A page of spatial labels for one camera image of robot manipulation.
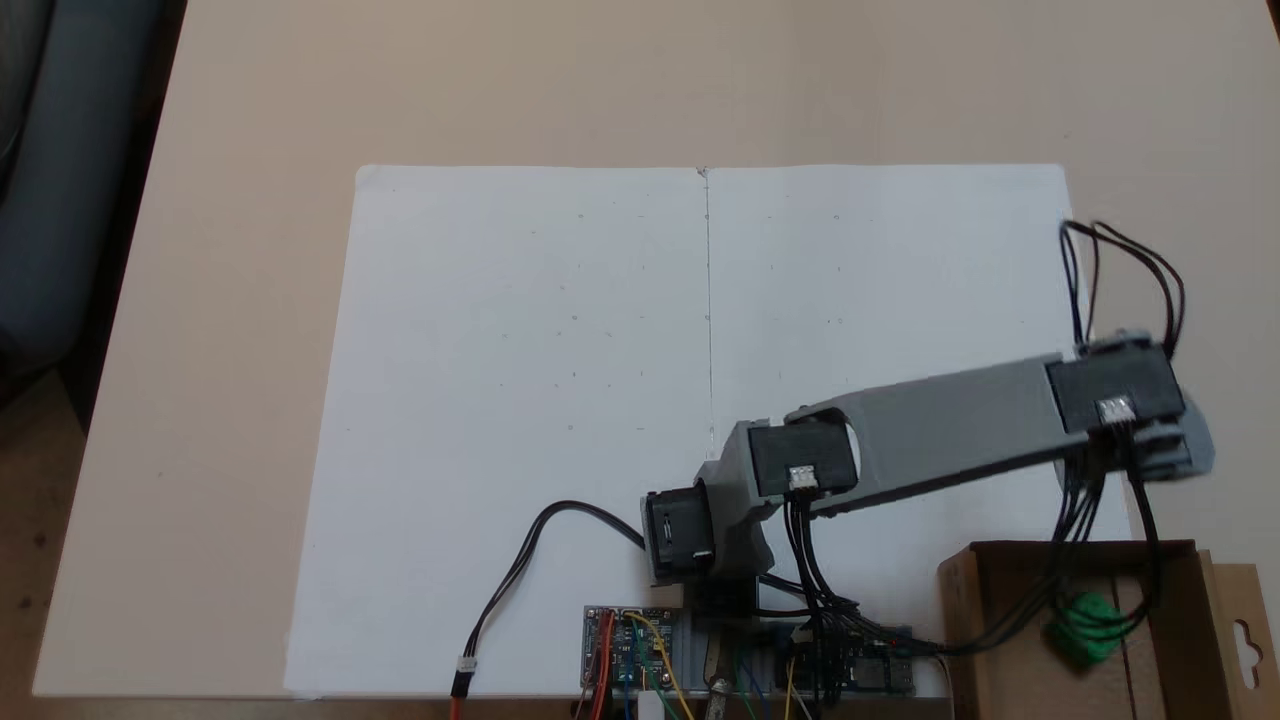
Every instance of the floor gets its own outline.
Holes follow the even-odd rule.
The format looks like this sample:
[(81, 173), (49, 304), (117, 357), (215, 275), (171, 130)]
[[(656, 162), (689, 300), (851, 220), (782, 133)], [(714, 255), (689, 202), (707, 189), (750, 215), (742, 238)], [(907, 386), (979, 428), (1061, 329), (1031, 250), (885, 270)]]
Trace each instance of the floor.
[[(56, 374), (0, 409), (0, 717), (19, 720), (401, 720), (444, 719), (439, 702), (170, 701), (32, 698), (40, 639), (76, 495), (84, 434)], [(945, 702), (858, 701), (827, 717), (943, 719)], [(468, 702), (467, 720), (566, 720), (564, 701)], [(773, 716), (782, 717), (781, 706)], [(746, 717), (732, 703), (728, 717)]]

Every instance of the black cable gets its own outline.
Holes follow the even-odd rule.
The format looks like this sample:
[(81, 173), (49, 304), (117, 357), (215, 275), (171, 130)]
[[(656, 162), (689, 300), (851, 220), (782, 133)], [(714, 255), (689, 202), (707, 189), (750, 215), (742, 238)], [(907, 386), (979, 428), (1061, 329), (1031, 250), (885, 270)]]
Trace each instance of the black cable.
[(1093, 310), (1098, 306), (1098, 277), (1102, 275), (1101, 242), (1093, 237), (1093, 277), (1089, 279), (1089, 320), (1084, 324), (1084, 340), (1093, 337)]
[(1080, 346), (1084, 345), (1084, 329), (1080, 325), (1080, 268), (1076, 265), (1075, 242), (1071, 241), (1071, 233), (1068, 231), (1069, 222), (1062, 220), (1057, 227), (1057, 246), (1062, 254), (1062, 273), (1066, 275), (1068, 304), (1071, 306), (1071, 337), (1075, 338), (1075, 345)]
[[(1181, 338), (1183, 322), (1187, 314), (1187, 286), (1183, 282), (1181, 274), (1162, 255), (1147, 247), (1146, 245), (1142, 245), (1140, 242), (1123, 234), (1121, 232), (1116, 231), (1107, 223), (1096, 220), (1092, 223), (1092, 225), (1084, 225), (1075, 220), (1062, 220), (1062, 223), (1059, 225), (1059, 243), (1062, 251), (1064, 272), (1068, 275), (1068, 288), (1069, 290), (1074, 288), (1073, 297), (1075, 297), (1075, 293), (1079, 291), (1079, 284), (1078, 284), (1079, 269), (1075, 268), (1075, 273), (1073, 273), (1071, 268), (1073, 264), (1068, 261), (1068, 255), (1069, 255), (1068, 249), (1073, 250), (1070, 255), (1074, 256), (1074, 247), (1075, 247), (1074, 242), (1070, 238), (1071, 231), (1092, 238), (1093, 242), (1105, 242), (1107, 245), (1111, 245), (1112, 247), (1124, 251), (1125, 254), (1130, 255), (1132, 258), (1142, 263), (1142, 265), (1147, 269), (1147, 272), (1149, 272), (1151, 275), (1156, 279), (1156, 282), (1160, 284), (1160, 291), (1165, 297), (1165, 337), (1161, 345), (1165, 350), (1165, 355), (1167, 357), (1172, 357), (1174, 352), (1178, 348), (1178, 342)], [(1094, 273), (1097, 273), (1097, 265), (1094, 266)], [(1178, 287), (1176, 306), (1174, 304), (1172, 290), (1170, 290), (1169, 286), (1170, 277), (1172, 278), (1174, 284)], [(1094, 274), (1094, 290), (1091, 291), (1092, 295), (1096, 295), (1096, 287), (1097, 287), (1096, 281), (1097, 275)], [(1089, 313), (1091, 314), (1093, 313), (1093, 300), (1091, 300)], [(1078, 332), (1079, 307), (1075, 306), (1075, 304), (1073, 304), (1071, 307), (1071, 324), (1073, 324), (1073, 332), (1076, 334), (1078, 338), (1076, 343), (1079, 345), (1080, 342)]]
[[(1105, 477), (1084, 478), (1082, 486), (1082, 478), (1079, 478), (1078, 473), (1079, 468), (1074, 462), (1066, 464), (1064, 498), (1069, 498), (1069, 507), (1062, 521), (1055, 527), (1048, 559), (1046, 560), (1041, 579), (982, 637), (964, 646), (947, 648), (946, 655), (972, 655), (998, 647), (1016, 637), (1032, 619), (1057, 597), (1061, 583), (1070, 574), (1070, 568), (1074, 564), (1080, 544), (1088, 539), (1093, 529), (1093, 520), (1097, 518), (1098, 502), (1102, 495), (1102, 482), (1105, 480)], [(1079, 495), (1084, 495), (1083, 502), (1076, 502)]]
[(1125, 236), (1124, 233), (1108, 225), (1107, 223), (1103, 223), (1102, 220), (1097, 220), (1094, 224), (1101, 227), (1106, 232), (1114, 234), (1121, 242), (1125, 242), (1133, 246), (1134, 249), (1146, 252), (1153, 260), (1160, 263), (1160, 265), (1165, 270), (1169, 270), (1169, 274), (1174, 278), (1174, 283), (1178, 286), (1178, 324), (1174, 328), (1174, 347), (1176, 347), (1178, 342), (1183, 337), (1183, 320), (1187, 319), (1187, 283), (1183, 282), (1183, 275), (1178, 272), (1176, 268), (1174, 268), (1174, 265), (1169, 260), (1165, 260), (1165, 256), (1161, 255), (1160, 252), (1156, 252), (1155, 250), (1147, 247), (1146, 245), (1138, 242), (1137, 240)]
[[(1129, 448), (1129, 457), (1132, 457), (1132, 448)], [(1147, 488), (1137, 465), (1129, 462), (1126, 471), (1129, 475), (1129, 484), (1133, 488), (1134, 498), (1138, 505), (1138, 515), (1142, 520), (1143, 537), (1147, 542), (1149, 589), (1143, 593), (1142, 602), (1139, 602), (1137, 607), (1125, 614), (1123, 618), (1097, 616), (1080, 610), (1074, 610), (1070, 615), (1068, 615), (1064, 609), (1057, 606), (1055, 607), (1060, 619), (1078, 626), (1085, 626), (1094, 630), (1114, 626), (1120, 628), (1107, 635), (1091, 633), (1091, 639), (1097, 641), (1123, 639), (1125, 635), (1138, 629), (1142, 621), (1151, 614), (1151, 610), (1158, 605), (1164, 584), (1164, 557), (1160, 548), (1160, 536), (1156, 530), (1155, 514), (1151, 510), (1151, 500), (1147, 497)]]
[(579, 502), (576, 500), (561, 500), (558, 502), (548, 505), (547, 507), (543, 509), (541, 512), (538, 514), (538, 518), (534, 519), (534, 524), (529, 528), (529, 533), (525, 536), (525, 542), (520, 546), (520, 552), (516, 553), (515, 562), (511, 564), (511, 569), (507, 570), (507, 575), (502, 579), (500, 583), (498, 583), (498, 589), (494, 591), (493, 597), (489, 598), (489, 602), (484, 606), (484, 610), (480, 611), (480, 619), (476, 620), (475, 628), (467, 637), (466, 652), (463, 652), (466, 657), (475, 657), (476, 646), (480, 644), (480, 632), (484, 629), (485, 620), (489, 619), (489, 614), (493, 612), (493, 609), (497, 607), (498, 602), (502, 601), (502, 596), (506, 594), (508, 589), (511, 589), (511, 585), (515, 584), (516, 579), (520, 578), (520, 574), (524, 573), (525, 568), (529, 566), (529, 561), (530, 559), (532, 559), (534, 555), (534, 547), (538, 544), (538, 538), (541, 537), (543, 528), (547, 527), (547, 521), (550, 520), (556, 514), (562, 512), (564, 510), (575, 510), (577, 512), (585, 512), (588, 515), (591, 515), (593, 518), (600, 520), (605, 525), (621, 533), (622, 537), (627, 538), (632, 543), (644, 547), (644, 536), (637, 533), (631, 525), (627, 525), (621, 519), (618, 519), (617, 515), (613, 515), (607, 510), (602, 510), (600, 507), (596, 507), (588, 502)]
[(819, 682), (822, 679), (822, 661), (823, 651), (826, 650), (826, 633), (823, 628), (823, 619), (820, 605), (818, 603), (818, 589), (814, 585), (813, 577), (809, 574), (809, 564), (805, 560), (804, 550), (800, 543), (799, 529), (796, 528), (796, 505), (795, 502), (787, 502), (783, 510), (783, 520), (786, 523), (787, 542), (791, 544), (791, 552), (795, 555), (796, 571), (800, 575), (800, 585), (804, 588), (805, 605), (809, 607), (809, 625), (810, 633), (813, 633), (813, 652), (810, 655), (810, 679), (813, 687), (814, 698), (819, 697)]

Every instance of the red wire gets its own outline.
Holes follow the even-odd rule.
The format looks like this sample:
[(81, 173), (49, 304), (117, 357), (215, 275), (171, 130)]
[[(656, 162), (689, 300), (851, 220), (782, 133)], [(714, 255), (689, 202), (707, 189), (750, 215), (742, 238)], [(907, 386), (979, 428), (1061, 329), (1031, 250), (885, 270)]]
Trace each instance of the red wire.
[[(600, 632), (603, 629), (602, 628), (603, 625), (604, 625), (604, 615), (602, 614), (600, 615), (600, 623), (595, 628), (595, 652), (596, 652), (596, 657), (600, 656), (599, 655), (600, 653), (600, 648), (604, 647), (604, 633)], [(582, 714), (582, 707), (586, 705), (582, 701), (586, 700), (586, 689), (589, 687), (590, 685), (588, 685), (585, 683), (582, 684), (582, 693), (577, 697), (577, 710), (573, 711), (573, 720), (577, 720), (579, 715)], [(595, 705), (595, 694), (594, 693), (591, 694), (591, 705)]]
[(591, 702), (591, 720), (600, 720), (600, 714), (604, 712), (604, 696), (611, 692), (609, 688), (609, 660), (613, 656), (613, 611), (607, 610), (609, 614), (607, 621), (600, 623), (600, 632), (604, 633), (604, 639), (600, 647), (600, 675), (598, 689), (595, 691), (595, 698)]

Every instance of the gray chair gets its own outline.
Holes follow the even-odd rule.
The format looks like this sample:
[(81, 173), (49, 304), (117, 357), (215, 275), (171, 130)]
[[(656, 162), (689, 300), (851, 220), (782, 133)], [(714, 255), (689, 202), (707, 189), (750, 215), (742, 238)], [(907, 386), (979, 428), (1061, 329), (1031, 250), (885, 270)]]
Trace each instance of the gray chair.
[(0, 379), (76, 342), (161, 0), (0, 0)]

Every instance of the yellow wire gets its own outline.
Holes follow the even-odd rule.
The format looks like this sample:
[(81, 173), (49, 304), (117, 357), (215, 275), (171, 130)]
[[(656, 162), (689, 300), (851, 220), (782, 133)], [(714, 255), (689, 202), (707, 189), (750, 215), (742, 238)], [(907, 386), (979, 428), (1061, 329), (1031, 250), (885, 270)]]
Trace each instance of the yellow wire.
[(791, 720), (791, 698), (795, 697), (792, 694), (792, 688), (795, 687), (794, 683), (795, 676), (796, 676), (796, 656), (792, 655), (791, 662), (787, 664), (787, 701), (786, 701), (787, 710), (786, 712), (782, 714), (782, 720)]
[(676, 682), (676, 669), (671, 666), (671, 657), (667, 656), (667, 643), (662, 642), (662, 632), (643, 615), (623, 612), (622, 616), (631, 618), (632, 620), (639, 620), (645, 625), (649, 625), (649, 632), (653, 633), (653, 646), (662, 653), (662, 664), (667, 666), (667, 674), (671, 675), (671, 687), (676, 688), (676, 698), (680, 700), (680, 706), (685, 708), (685, 716), (687, 716), (689, 720), (694, 720), (694, 711), (689, 710), (689, 703), (685, 702), (685, 693), (680, 691), (680, 683)]

